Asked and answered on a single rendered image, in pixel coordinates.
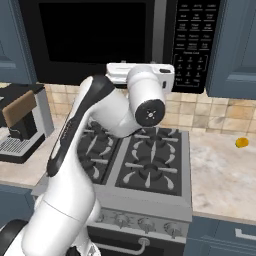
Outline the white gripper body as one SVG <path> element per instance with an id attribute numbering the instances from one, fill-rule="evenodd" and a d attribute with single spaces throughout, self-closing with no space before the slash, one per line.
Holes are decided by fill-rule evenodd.
<path id="1" fill-rule="evenodd" d="M 149 64 L 135 63 L 108 63 L 106 65 L 106 76 L 114 84 L 125 84 L 129 72 L 137 74 L 140 72 L 152 72 L 153 69 Z"/>

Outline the black microwave door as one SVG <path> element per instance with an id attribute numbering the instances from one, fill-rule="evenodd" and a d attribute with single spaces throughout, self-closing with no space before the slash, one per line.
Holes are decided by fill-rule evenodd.
<path id="1" fill-rule="evenodd" d="M 110 62 L 152 60 L 155 0 L 18 0 L 37 79 L 77 85 Z"/>

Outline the black and silver coffee machine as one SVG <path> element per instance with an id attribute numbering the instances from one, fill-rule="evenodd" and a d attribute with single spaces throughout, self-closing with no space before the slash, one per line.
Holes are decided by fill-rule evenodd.
<path id="1" fill-rule="evenodd" d="M 10 84 L 0 88 L 0 161 L 22 164 L 54 131 L 43 84 Z"/>

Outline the blue drawer front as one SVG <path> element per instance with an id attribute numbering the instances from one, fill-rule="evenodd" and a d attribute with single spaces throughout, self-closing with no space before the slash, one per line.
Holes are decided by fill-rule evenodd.
<path id="1" fill-rule="evenodd" d="M 256 236 L 256 225 L 194 216 L 183 256 L 256 256 L 256 241 L 236 238 L 235 228 Z"/>

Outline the black microwave oven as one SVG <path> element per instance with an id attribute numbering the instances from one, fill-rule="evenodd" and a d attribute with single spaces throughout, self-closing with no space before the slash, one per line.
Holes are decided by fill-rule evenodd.
<path id="1" fill-rule="evenodd" d="M 162 62 L 175 67 L 175 92 L 201 94 L 220 0 L 167 0 Z"/>

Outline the silver stove with black hob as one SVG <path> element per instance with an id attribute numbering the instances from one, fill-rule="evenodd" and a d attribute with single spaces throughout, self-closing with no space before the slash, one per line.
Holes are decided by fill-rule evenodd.
<path id="1" fill-rule="evenodd" d="M 78 157 L 94 183 L 104 214 L 103 222 L 94 222 L 88 228 L 186 244 L 192 222 L 188 133 L 144 128 L 118 139 L 90 121 L 79 143 Z M 117 214 L 129 218 L 127 227 L 119 228 L 114 223 Z M 141 218 L 149 218 L 155 231 L 146 234 L 138 225 Z M 182 235 L 173 239 L 164 230 L 166 223 L 177 223 Z"/>

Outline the yellow round fruit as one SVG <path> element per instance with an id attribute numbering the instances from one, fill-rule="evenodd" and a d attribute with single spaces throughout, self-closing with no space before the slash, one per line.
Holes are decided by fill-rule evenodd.
<path id="1" fill-rule="evenodd" d="M 238 148 L 243 148 L 249 145 L 249 140 L 245 137 L 240 137 L 236 140 L 235 145 Z"/>

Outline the blue base cupboard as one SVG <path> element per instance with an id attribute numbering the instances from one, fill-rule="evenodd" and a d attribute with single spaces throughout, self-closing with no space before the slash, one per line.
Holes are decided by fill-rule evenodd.
<path id="1" fill-rule="evenodd" d="M 14 219 L 28 221 L 33 211 L 31 189 L 0 185 L 0 227 Z"/>

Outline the blue wall cupboard door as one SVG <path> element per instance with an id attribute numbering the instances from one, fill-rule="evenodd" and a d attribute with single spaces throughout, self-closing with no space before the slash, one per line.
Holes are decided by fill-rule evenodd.
<path id="1" fill-rule="evenodd" d="M 0 82 L 37 82 L 18 0 L 0 0 Z"/>
<path id="2" fill-rule="evenodd" d="M 256 100 L 256 0 L 221 0 L 206 91 Z"/>

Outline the black oven door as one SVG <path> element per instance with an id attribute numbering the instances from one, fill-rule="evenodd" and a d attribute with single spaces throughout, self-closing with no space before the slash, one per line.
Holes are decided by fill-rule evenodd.
<path id="1" fill-rule="evenodd" d="M 144 253 L 139 256 L 183 256 L 185 248 L 184 243 L 177 243 L 158 238 L 151 238 L 146 235 L 135 235 L 96 227 L 89 227 L 88 234 L 95 244 L 100 243 L 132 250 L 138 250 L 140 248 L 138 240 L 141 237 L 148 238 L 150 240 L 150 245 L 147 246 Z M 100 248 L 99 250 L 102 256 L 131 256 L 129 254 L 121 254 Z"/>

